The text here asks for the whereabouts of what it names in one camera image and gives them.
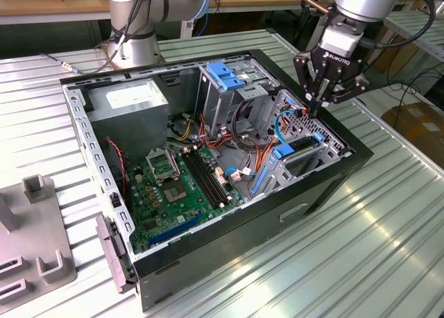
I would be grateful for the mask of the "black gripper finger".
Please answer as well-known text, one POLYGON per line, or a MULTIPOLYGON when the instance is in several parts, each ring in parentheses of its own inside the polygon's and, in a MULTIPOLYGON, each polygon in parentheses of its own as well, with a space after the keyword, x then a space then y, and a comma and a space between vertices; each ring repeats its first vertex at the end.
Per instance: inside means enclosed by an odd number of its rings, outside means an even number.
POLYGON ((322 104, 318 98, 325 75, 324 54, 324 51, 301 51, 293 59, 299 84, 305 91, 305 98, 308 100, 307 111, 311 118, 317 117, 322 104))
POLYGON ((328 83, 324 89, 323 94, 320 99, 316 102, 316 114, 321 108, 328 107, 331 103, 339 104, 344 101, 351 100, 365 92, 368 91, 369 82, 363 74, 359 74, 353 78, 351 88, 342 89, 337 92, 334 88, 338 85, 341 80, 341 73, 336 73, 333 78, 328 79, 328 83))

